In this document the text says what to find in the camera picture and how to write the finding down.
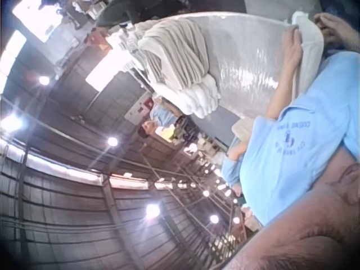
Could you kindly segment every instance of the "fluorescent light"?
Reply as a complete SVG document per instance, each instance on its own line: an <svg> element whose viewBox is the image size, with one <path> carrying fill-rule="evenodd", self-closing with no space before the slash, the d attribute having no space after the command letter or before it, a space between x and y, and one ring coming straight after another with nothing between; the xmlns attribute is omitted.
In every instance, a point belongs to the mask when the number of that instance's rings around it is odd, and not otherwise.
<svg viewBox="0 0 360 270"><path fill-rule="evenodd" d="M14 62L15 56L9 53L7 50L3 51L0 58L0 71L2 71L4 75L8 76Z"/></svg>
<svg viewBox="0 0 360 270"><path fill-rule="evenodd" d="M221 177L221 171L219 169L215 169L214 173L218 176Z"/></svg>
<svg viewBox="0 0 360 270"><path fill-rule="evenodd" d="M16 115L12 114L1 120L0 126L6 132L10 133L20 129L23 126L23 123L19 118L16 117Z"/></svg>
<svg viewBox="0 0 360 270"><path fill-rule="evenodd" d="M149 204L146 207L146 217L148 218L156 218L160 215L160 208L156 204Z"/></svg>
<svg viewBox="0 0 360 270"><path fill-rule="evenodd" d="M0 95L4 92L6 81L7 76L5 76L4 73L0 71Z"/></svg>
<svg viewBox="0 0 360 270"><path fill-rule="evenodd" d="M116 145L118 145L118 139L116 139L115 137L110 137L109 139L107 139L107 143L114 147Z"/></svg>
<svg viewBox="0 0 360 270"><path fill-rule="evenodd" d="M217 224L219 222L219 217L217 215L212 215L210 217L210 221L214 224Z"/></svg>
<svg viewBox="0 0 360 270"><path fill-rule="evenodd" d="M43 85L43 86L48 86L50 83L50 78L48 76L40 76L39 77L39 82Z"/></svg>
<svg viewBox="0 0 360 270"><path fill-rule="evenodd" d="M240 223L240 218L234 217L234 219L232 221L234 221L235 224L239 224Z"/></svg>
<svg viewBox="0 0 360 270"><path fill-rule="evenodd" d="M227 191L225 192L225 196L229 197L230 195L231 195L231 190L227 190Z"/></svg>
<svg viewBox="0 0 360 270"><path fill-rule="evenodd" d="M6 50L14 57L17 57L26 42L26 38L16 30L6 45Z"/></svg>
<svg viewBox="0 0 360 270"><path fill-rule="evenodd" d="M218 190L223 190L224 188L226 188L225 184L221 184L220 186L218 186Z"/></svg>

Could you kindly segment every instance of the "light blue shirt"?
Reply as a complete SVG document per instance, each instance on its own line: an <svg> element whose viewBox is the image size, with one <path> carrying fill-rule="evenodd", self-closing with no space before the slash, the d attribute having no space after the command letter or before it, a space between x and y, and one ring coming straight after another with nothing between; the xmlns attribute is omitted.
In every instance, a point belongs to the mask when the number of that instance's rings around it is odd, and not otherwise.
<svg viewBox="0 0 360 270"><path fill-rule="evenodd" d="M168 128L172 124L175 124L178 118L168 109L156 104L150 111L150 119L156 121L159 127Z"/></svg>
<svg viewBox="0 0 360 270"><path fill-rule="evenodd" d="M311 188L341 142L359 159L359 65L357 53L329 57L278 120L256 118L240 179L263 225Z"/></svg>
<svg viewBox="0 0 360 270"><path fill-rule="evenodd" d="M233 148L234 145L238 144L239 142L240 140L235 137L232 140L229 151L231 150L231 148ZM223 165L221 167L221 175L230 187L232 187L236 183L240 184L240 168L243 158L244 155L242 155L239 160L233 161L226 156L223 161Z"/></svg>

